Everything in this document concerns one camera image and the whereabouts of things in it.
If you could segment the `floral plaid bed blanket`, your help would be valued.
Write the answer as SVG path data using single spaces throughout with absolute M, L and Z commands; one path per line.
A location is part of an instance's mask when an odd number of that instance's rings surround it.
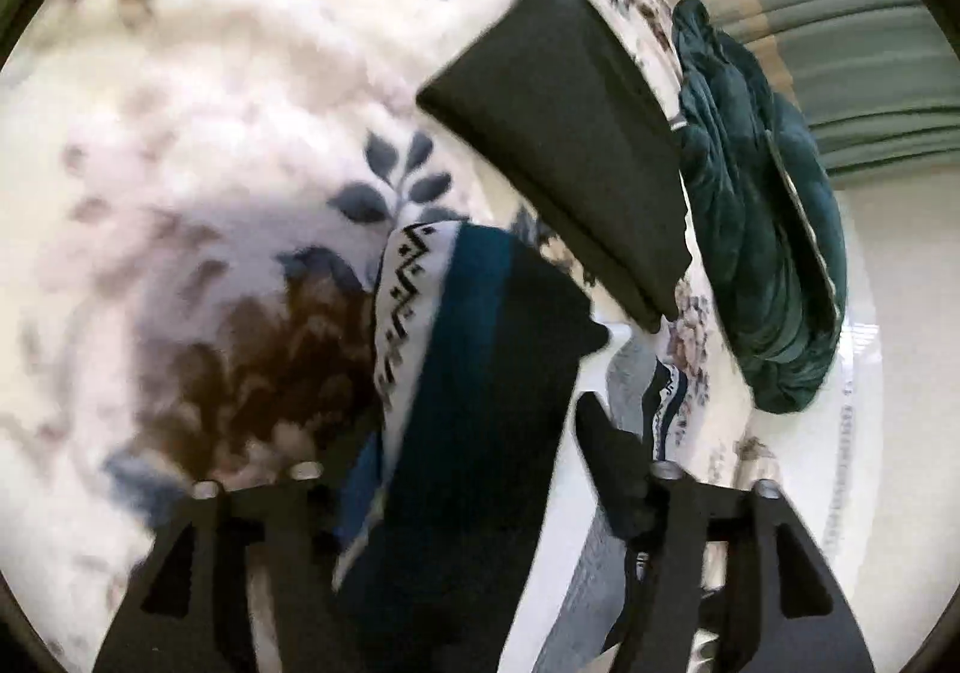
M 358 413 L 387 235 L 523 238 L 625 313 L 415 104 L 514 0 L 47 0 L 2 70 L 2 572 L 89 670 L 160 515 Z M 667 114 L 666 0 L 590 0 Z

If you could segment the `green striped right curtain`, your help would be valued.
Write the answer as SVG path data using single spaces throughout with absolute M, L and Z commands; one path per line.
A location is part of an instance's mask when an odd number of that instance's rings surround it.
M 958 161 L 958 58 L 921 0 L 733 0 L 713 20 L 814 132 L 833 178 Z

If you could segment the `striped navy grey sweater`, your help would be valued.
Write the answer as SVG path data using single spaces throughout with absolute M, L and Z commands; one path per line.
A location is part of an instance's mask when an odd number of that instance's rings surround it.
M 574 432 L 601 405 L 664 455 L 686 377 L 505 231 L 394 231 L 374 295 L 384 407 L 350 480 L 338 599 L 370 671 L 578 671 L 625 603 L 625 547 Z

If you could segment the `folded black garment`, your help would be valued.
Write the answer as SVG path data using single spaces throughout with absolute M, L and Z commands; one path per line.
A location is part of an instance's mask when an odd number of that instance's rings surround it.
M 677 319 L 692 262 L 679 148 L 588 0 L 517 0 L 416 102 L 500 169 L 636 324 Z

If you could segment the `white bed headboard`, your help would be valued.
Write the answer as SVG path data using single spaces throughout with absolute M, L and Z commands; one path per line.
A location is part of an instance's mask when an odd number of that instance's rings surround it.
M 800 413 L 754 411 L 748 434 L 776 458 L 779 483 L 856 618 L 884 460 L 882 331 L 872 311 L 844 317 L 830 372 Z

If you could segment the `dark teal velvet pillow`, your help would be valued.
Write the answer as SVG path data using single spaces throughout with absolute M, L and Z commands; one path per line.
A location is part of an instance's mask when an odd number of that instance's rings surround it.
M 773 95 L 771 146 L 789 197 L 789 231 L 799 241 L 796 262 L 804 283 L 811 343 L 804 361 L 820 374 L 832 364 L 848 302 L 848 260 L 843 224 L 814 134 L 791 101 Z

